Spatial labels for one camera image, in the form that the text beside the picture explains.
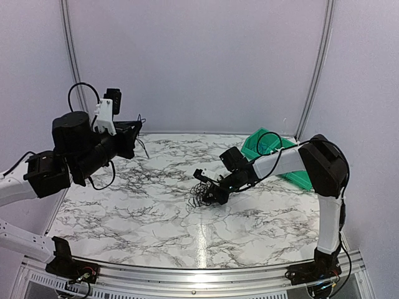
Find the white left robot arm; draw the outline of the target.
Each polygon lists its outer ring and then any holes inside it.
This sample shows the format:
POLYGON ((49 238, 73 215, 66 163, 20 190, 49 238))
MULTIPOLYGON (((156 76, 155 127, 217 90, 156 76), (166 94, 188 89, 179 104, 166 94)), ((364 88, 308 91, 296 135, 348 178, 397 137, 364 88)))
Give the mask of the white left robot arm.
MULTIPOLYGON (((141 119, 110 121, 104 131, 93 129, 89 115, 69 112, 52 122, 54 149, 26 153, 1 175, 1 205, 44 198, 70 188, 84 186, 113 158, 134 157, 135 140, 142 128, 141 119)), ((46 271, 75 279, 86 273, 94 276, 98 266, 73 258, 68 241, 44 237, 1 221, 1 247, 45 263, 46 271)))

